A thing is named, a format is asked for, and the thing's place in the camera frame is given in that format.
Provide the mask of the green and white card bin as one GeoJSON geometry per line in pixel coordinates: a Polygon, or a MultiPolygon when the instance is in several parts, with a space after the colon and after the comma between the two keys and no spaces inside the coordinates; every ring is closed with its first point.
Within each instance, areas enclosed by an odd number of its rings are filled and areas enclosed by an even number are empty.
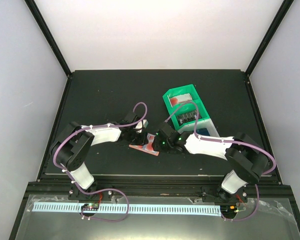
{"type": "Polygon", "coordinates": [[[196,111],[196,117],[198,117],[196,131],[197,129],[207,128],[211,137],[220,136],[193,84],[171,88],[162,96],[162,98],[167,108],[168,114],[171,115],[170,119],[172,121],[172,124],[175,130],[179,133],[194,130],[195,121],[185,123],[182,126],[179,126],[177,116],[183,113],[196,111]],[[174,107],[171,107],[169,98],[187,93],[191,94],[192,101],[187,101],[181,104],[177,104],[174,107]]]}

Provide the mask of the blue card stack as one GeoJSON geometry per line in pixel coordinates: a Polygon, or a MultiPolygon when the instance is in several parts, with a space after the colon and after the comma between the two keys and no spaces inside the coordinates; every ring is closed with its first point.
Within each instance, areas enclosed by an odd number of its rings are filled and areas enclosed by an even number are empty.
{"type": "Polygon", "coordinates": [[[210,136],[210,133],[209,133],[209,131],[208,131],[207,128],[200,128],[200,129],[197,129],[197,130],[196,130],[196,133],[197,133],[198,135],[202,135],[202,136],[210,136]]]}

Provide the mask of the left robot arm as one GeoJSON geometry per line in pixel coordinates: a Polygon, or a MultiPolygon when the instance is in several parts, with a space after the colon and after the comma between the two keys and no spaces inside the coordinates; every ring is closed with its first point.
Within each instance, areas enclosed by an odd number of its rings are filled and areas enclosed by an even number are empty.
{"type": "Polygon", "coordinates": [[[95,179],[85,164],[90,148],[118,141],[145,145],[148,143],[147,126],[148,121],[132,111],[119,123],[87,126],[70,122],[50,147],[53,164],[69,174],[71,180],[80,186],[79,193],[91,200],[97,195],[98,188],[93,184],[95,179]]]}

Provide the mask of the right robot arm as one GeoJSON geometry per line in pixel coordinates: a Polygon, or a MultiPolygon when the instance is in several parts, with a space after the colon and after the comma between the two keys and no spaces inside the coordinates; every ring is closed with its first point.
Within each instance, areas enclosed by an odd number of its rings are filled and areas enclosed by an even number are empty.
{"type": "Polygon", "coordinates": [[[230,137],[200,135],[196,131],[179,133],[166,122],[156,132],[152,147],[160,153],[201,154],[226,160],[231,171],[217,189],[218,198],[224,202],[247,184],[257,184],[271,159],[268,152],[244,133],[230,137]]]}

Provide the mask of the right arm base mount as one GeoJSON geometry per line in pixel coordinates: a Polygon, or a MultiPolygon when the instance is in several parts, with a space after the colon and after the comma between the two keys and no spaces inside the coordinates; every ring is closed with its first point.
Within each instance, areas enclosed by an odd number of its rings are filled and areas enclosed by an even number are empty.
{"type": "Polygon", "coordinates": [[[241,187],[236,193],[229,193],[221,188],[220,185],[203,185],[200,194],[204,202],[222,204],[235,204],[240,201],[247,203],[247,195],[244,187],[241,187]]]}

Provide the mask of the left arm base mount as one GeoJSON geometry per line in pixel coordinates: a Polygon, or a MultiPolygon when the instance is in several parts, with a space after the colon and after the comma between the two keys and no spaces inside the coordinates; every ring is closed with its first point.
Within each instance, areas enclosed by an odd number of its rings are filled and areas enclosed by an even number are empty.
{"type": "Polygon", "coordinates": [[[99,193],[86,194],[82,193],[75,185],[69,189],[68,199],[75,200],[83,205],[79,208],[79,213],[85,217],[94,217],[104,202],[110,202],[113,190],[105,190],[99,193]]]}

